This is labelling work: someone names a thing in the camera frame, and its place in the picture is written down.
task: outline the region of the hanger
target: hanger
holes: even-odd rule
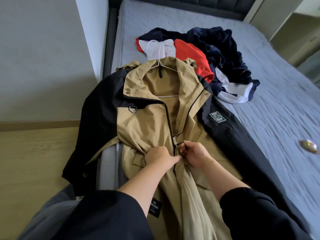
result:
[[[158,53],[158,64],[157,65],[155,65],[155,66],[153,66],[153,67],[151,67],[150,69],[152,69],[152,68],[156,68],[156,67],[164,67],[164,68],[167,68],[167,69],[169,69],[169,70],[172,70],[172,71],[175,71],[175,72],[178,72],[177,70],[175,70],[175,69],[172,69],[172,68],[170,68],[170,67],[167,67],[167,66],[165,66],[165,65],[163,65],[162,63],[161,63],[161,61],[160,61],[160,50],[161,50],[161,45],[160,45],[160,43],[159,43],[159,41],[157,41],[157,40],[150,40],[149,42],[148,42],[148,45],[147,45],[147,47],[146,47],[146,49],[148,50],[148,47],[149,47],[149,44],[152,42],[152,41],[154,41],[154,42],[157,42],[158,43],[158,45],[159,45],[159,53]],[[157,96],[158,98],[171,98],[171,97],[178,97],[179,95],[172,95],[172,96]]]

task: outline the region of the person's right hand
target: person's right hand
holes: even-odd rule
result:
[[[195,168],[202,168],[206,161],[212,160],[207,149],[199,142],[184,141],[180,146],[180,154]]]

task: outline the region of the d-ring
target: d-ring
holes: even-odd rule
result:
[[[137,112],[137,106],[132,106],[132,108],[133,109],[135,109],[135,110],[131,110],[131,105],[129,105],[129,111],[131,112],[131,113],[135,113],[135,112]]]

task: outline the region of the clothing pile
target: clothing pile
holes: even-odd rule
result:
[[[190,52],[197,53],[196,45],[189,46]],[[209,65],[213,59],[218,59],[214,53],[210,61],[207,58]],[[230,173],[271,197],[306,229],[304,217],[287,197],[267,158],[237,117],[213,95],[207,82],[212,70],[200,68],[206,80],[196,74],[193,59],[166,56],[160,61],[159,66],[158,60],[132,61],[103,79],[86,98],[77,144],[62,175],[73,184],[76,195],[95,190],[94,162],[112,145],[123,143],[122,169],[130,179],[146,165],[144,156],[151,148],[165,146],[176,156],[184,140],[196,141]],[[235,60],[225,58],[223,67],[229,63]],[[223,72],[252,83],[243,63]],[[204,175],[184,158],[163,176],[154,201],[156,210],[149,211],[147,220],[157,239],[231,239]]]
[[[160,52],[159,45],[150,41],[160,42]],[[136,38],[136,45],[138,51],[146,53],[148,60],[167,56],[195,60],[195,72],[205,78],[216,97],[229,103],[252,100],[260,85],[259,80],[251,78],[251,71],[237,51],[230,29],[196,27],[179,33],[154,28]]]

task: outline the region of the mattress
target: mattress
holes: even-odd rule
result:
[[[288,197],[320,239],[320,157],[305,151],[299,140],[320,144],[320,90],[283,60],[252,25],[240,21],[123,0],[112,72],[132,60],[146,62],[135,38],[153,28],[186,33],[194,27],[231,29],[252,78],[260,80],[252,101],[221,101],[248,130],[274,168]]]

